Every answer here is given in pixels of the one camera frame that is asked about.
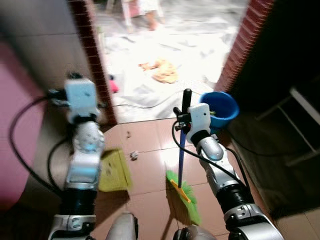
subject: person's leg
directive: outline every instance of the person's leg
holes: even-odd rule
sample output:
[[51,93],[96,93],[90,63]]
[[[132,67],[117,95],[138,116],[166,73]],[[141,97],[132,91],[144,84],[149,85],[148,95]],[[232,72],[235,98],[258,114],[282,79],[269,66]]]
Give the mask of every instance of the person's leg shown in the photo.
[[156,30],[156,27],[157,27],[157,21],[156,21],[156,18],[155,18],[155,12],[156,11],[150,11],[150,12],[147,12],[145,14],[146,19],[149,22],[149,30],[150,31]]

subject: red brick wall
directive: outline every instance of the red brick wall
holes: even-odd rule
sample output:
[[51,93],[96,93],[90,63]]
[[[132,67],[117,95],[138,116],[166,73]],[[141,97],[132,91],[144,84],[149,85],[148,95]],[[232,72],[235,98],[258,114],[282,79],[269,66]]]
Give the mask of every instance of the red brick wall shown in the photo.
[[242,70],[274,5],[274,0],[251,0],[215,91],[228,92]]
[[78,36],[87,57],[89,69],[96,85],[100,100],[107,103],[104,110],[108,125],[117,124],[110,88],[108,74],[103,66],[102,53],[99,48],[98,35],[94,26],[94,4],[91,0],[68,0]]

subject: wire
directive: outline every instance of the wire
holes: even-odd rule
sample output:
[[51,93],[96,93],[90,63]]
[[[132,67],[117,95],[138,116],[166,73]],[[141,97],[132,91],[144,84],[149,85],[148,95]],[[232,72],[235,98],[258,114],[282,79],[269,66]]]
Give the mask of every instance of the wire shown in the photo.
[[20,152],[17,149],[15,140],[14,140],[14,134],[15,134],[15,128],[17,126],[17,123],[19,121],[19,119],[21,118],[21,116],[28,111],[31,107],[33,107],[34,105],[37,105],[43,101],[46,101],[48,98],[47,97],[39,97],[36,100],[34,100],[33,102],[29,103],[28,105],[26,105],[24,108],[22,108],[13,118],[10,127],[9,127],[9,136],[8,136],[8,140],[10,143],[10,146],[13,150],[13,153],[15,154],[16,158],[19,160],[19,162],[24,166],[24,168],[29,172],[29,174],[35,179],[37,180],[41,185],[43,185],[44,187],[46,187],[48,190],[50,190],[51,192],[57,194],[58,196],[61,196],[60,192],[54,187],[51,186],[49,183],[47,183],[46,181],[44,181],[27,163],[26,161],[23,159],[23,157],[21,156]]
[[64,143],[66,143],[68,141],[68,137],[65,137],[64,139],[60,140],[59,142],[57,142],[53,147],[52,149],[50,150],[50,153],[48,155],[48,158],[47,158],[47,161],[46,161],[46,171],[48,173],[48,178],[49,178],[49,181],[50,183],[57,189],[59,190],[60,192],[62,192],[62,190],[59,188],[59,186],[57,185],[56,181],[54,180],[53,176],[52,176],[52,173],[51,173],[51,160],[52,160],[52,157],[55,153],[55,151]]
[[229,148],[229,147],[226,147],[226,146],[225,146],[225,149],[227,149],[229,152],[231,152],[231,153],[234,155],[234,157],[235,157],[235,159],[236,159],[236,162],[237,162],[238,165],[239,165],[240,172],[241,172],[241,174],[242,174],[242,176],[243,176],[244,183],[245,183],[245,185],[246,185],[249,193],[251,193],[250,185],[249,185],[249,182],[248,182],[248,179],[247,179],[247,176],[246,176],[244,167],[243,167],[243,165],[242,165],[240,156],[236,153],[236,151],[234,151],[233,149],[231,149],[231,148]]
[[244,148],[245,150],[247,150],[248,152],[255,154],[257,156],[261,156],[261,157],[266,157],[266,158],[273,158],[273,157],[281,157],[281,156],[290,156],[290,155],[295,155],[295,154],[299,154],[299,153],[303,153],[305,152],[305,150],[298,150],[298,151],[292,151],[292,152],[280,152],[280,153],[259,153],[256,152],[254,150],[251,150],[249,148],[247,148],[246,146],[243,146],[239,140],[237,140],[234,135],[226,128],[226,131],[229,133],[230,137],[242,148]]
[[222,172],[224,172],[225,174],[227,174],[229,177],[233,178],[235,181],[237,181],[241,186],[243,186],[244,188],[247,188],[246,185],[244,185],[244,183],[239,180],[235,175],[233,175],[232,173],[230,173],[228,170],[224,169],[223,167],[219,166],[218,164],[214,163],[213,161],[207,159],[207,158],[204,158],[203,156],[200,156],[192,151],[189,151],[187,149],[185,149],[184,147],[182,147],[177,139],[176,139],[176,136],[175,136],[175,126],[176,124],[178,123],[178,121],[175,121],[172,125],[172,128],[171,128],[171,133],[172,133],[172,137],[173,137],[173,141],[175,142],[175,144],[180,148],[182,149],[184,152],[186,152],[187,154],[190,154],[196,158],[199,158],[200,160],[208,163],[208,164],[211,164],[212,166],[216,167],[217,169],[221,170]]
[[[184,90],[181,91],[176,91],[175,93],[173,93],[172,95],[168,96],[167,98],[165,98],[164,100],[162,100],[161,102],[157,103],[154,106],[136,106],[136,105],[130,105],[130,104],[119,104],[119,105],[115,105],[114,107],[121,107],[121,106],[127,106],[127,107],[131,107],[131,108],[136,108],[136,109],[152,109],[155,108],[161,104],[163,104],[164,102],[166,102],[169,98],[173,97],[174,95],[183,92]],[[202,95],[198,92],[193,91],[194,94],[198,94],[198,95]]]

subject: white plastic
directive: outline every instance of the white plastic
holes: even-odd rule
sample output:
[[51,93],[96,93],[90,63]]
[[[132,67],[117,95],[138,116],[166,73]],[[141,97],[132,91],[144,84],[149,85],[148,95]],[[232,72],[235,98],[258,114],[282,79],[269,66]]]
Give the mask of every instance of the white plastic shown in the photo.
[[199,103],[188,108],[188,113],[191,115],[191,129],[186,135],[188,143],[191,142],[191,137],[201,131],[206,130],[210,134],[210,110],[206,103]]
[[97,109],[95,84],[87,78],[67,79],[64,85],[67,101],[70,103],[68,121],[73,123],[76,116],[100,115]]

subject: blue bucket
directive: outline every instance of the blue bucket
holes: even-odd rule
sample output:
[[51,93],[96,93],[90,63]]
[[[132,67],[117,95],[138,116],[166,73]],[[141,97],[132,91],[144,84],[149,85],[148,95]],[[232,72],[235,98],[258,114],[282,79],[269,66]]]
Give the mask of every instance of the blue bucket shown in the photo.
[[236,100],[223,91],[205,93],[200,98],[200,103],[209,105],[210,111],[215,111],[211,117],[211,134],[226,126],[239,114],[239,106]]

